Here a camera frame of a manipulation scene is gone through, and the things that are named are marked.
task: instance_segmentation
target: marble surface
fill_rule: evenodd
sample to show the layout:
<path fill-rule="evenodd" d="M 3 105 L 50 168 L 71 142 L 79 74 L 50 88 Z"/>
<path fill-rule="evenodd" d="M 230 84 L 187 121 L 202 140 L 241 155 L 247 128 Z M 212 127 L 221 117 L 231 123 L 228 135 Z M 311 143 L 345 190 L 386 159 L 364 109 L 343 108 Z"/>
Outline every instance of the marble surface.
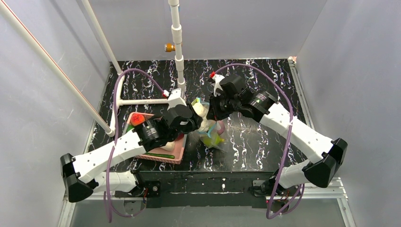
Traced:
<path fill-rule="evenodd" d="M 284 59 L 257 59 L 257 60 L 189 60 L 185 61 L 184 76 L 187 81 L 187 101 L 196 97 L 208 99 L 212 91 L 212 85 L 207 78 L 212 71 L 230 64 L 245 63 L 253 65 L 264 71 L 285 91 L 294 108 L 294 114 L 303 122 L 305 118 L 302 112 L 299 97 L 293 82 L 287 60 Z M 163 89 L 171 91 L 177 87 L 177 72 L 174 61 L 124 61 L 119 62 L 122 70 L 138 68 L 149 73 Z M 236 74 L 246 78 L 252 91 L 257 89 L 267 90 L 274 96 L 278 92 L 269 84 L 262 75 L 257 75 L 254 70 L 243 67 L 229 68 L 223 74 Z M 117 79 L 117 73 L 111 66 L 108 76 L 105 94 L 102 100 L 100 115 L 110 123 L 112 115 L 113 87 Z M 122 89 L 123 99 L 149 99 L 161 98 L 162 94 L 149 79 L 138 74 L 129 73 L 124 81 Z M 119 127 L 124 128 L 126 120 L 131 112 L 143 112 L 160 114 L 164 113 L 167 105 L 130 105 L 123 106 L 119 110 Z M 144 159 L 130 158 L 117 164 L 114 169 L 126 171 L 139 169 L 141 171 L 265 171 L 273 172 L 279 167 L 282 157 L 285 139 L 275 131 L 257 124 L 252 119 L 232 114 L 224 120 L 228 133 L 228 143 L 223 150 L 206 148 L 195 135 L 189 134 L 185 146 L 183 160 L 180 165 L 155 162 Z M 96 125 L 92 135 L 89 151 L 99 148 L 113 141 L 104 130 Z M 294 146 L 290 147 L 287 165 L 299 163 L 305 156 Z"/>

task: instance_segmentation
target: pink basket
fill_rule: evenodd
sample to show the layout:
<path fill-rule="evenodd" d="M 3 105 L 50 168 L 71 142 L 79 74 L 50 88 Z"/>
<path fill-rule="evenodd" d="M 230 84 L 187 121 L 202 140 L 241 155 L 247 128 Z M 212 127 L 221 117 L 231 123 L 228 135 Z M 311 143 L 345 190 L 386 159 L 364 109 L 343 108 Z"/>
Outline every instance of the pink basket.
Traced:
<path fill-rule="evenodd" d="M 145 119 L 150 118 L 153 116 L 153 114 L 148 114 L 148 113 L 138 113 L 138 112 L 132 112 L 130 116 L 128 117 L 127 122 L 131 122 L 131 117 L 134 114 L 141 114 L 145 117 Z M 167 162 L 167 163 L 173 163 L 173 164 L 180 164 L 181 160 L 183 158 L 184 154 L 184 140 L 186 139 L 186 136 L 183 138 L 176 140 L 174 143 L 174 149 L 172 151 L 168 151 L 162 148 L 156 148 L 150 151 L 150 153 L 154 154 L 163 154 L 163 155 L 174 155 L 175 159 L 171 158 L 165 158 L 165 157 L 155 157 L 155 156 L 150 156 L 150 155 L 138 155 L 135 156 L 136 158 L 142 158 L 142 159 L 148 159 L 148 160 L 153 160 L 153 161 L 158 161 L 158 162 Z"/>

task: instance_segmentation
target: orange cap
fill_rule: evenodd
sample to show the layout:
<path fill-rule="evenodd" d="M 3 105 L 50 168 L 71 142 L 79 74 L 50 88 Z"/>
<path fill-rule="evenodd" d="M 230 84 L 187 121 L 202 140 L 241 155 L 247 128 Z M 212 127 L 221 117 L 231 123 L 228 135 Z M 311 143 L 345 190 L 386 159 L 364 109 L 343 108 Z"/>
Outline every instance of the orange cap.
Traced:
<path fill-rule="evenodd" d="M 133 126 L 137 126 L 139 124 L 144 123 L 145 121 L 145 117 L 143 115 L 141 115 L 140 113 L 134 113 L 131 117 L 130 123 Z"/>

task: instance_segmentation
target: robotic arm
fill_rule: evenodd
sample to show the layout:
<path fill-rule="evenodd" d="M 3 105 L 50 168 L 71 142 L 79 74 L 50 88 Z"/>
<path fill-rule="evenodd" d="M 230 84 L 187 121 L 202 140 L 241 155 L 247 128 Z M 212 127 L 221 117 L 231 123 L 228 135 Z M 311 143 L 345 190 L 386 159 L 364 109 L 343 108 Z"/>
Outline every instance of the robotic arm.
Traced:
<path fill-rule="evenodd" d="M 233 112 L 252 118 L 281 136 L 288 133 L 293 124 L 291 143 L 308 158 L 306 161 L 283 168 L 279 186 L 275 193 L 302 183 L 313 183 L 327 187 L 341 166 L 347 143 L 339 138 L 325 137 L 303 122 L 294 118 L 289 122 L 288 111 L 277 99 L 266 91 L 253 93 L 238 76 L 221 76 L 212 73 L 209 81 L 214 84 L 209 96 L 207 120 L 223 120 Z M 128 158 L 144 154 L 174 141 L 181 133 L 187 134 L 199 129 L 202 118 L 196 114 L 191 104 L 180 97 L 180 89 L 172 91 L 168 99 L 169 109 L 163 116 L 155 116 L 121 136 L 117 144 L 104 145 L 89 153 L 61 157 L 61 175 L 70 202 L 78 202 L 94 192 L 104 192 L 105 172 L 110 150 L 115 146 L 111 166 Z M 262 193 L 271 194 L 278 170 L 262 184 Z M 110 173 L 111 191 L 131 192 L 143 182 L 139 173 Z"/>

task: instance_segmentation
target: brass fitting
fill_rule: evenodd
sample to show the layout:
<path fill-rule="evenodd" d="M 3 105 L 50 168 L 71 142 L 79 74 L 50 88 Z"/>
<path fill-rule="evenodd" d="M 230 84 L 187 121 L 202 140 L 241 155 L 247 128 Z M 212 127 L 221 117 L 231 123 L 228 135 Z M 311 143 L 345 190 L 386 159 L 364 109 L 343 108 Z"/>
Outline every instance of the brass fitting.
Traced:
<path fill-rule="evenodd" d="M 164 45 L 164 51 L 165 52 L 171 52 L 175 51 L 175 45 L 172 45 L 170 43 Z"/>

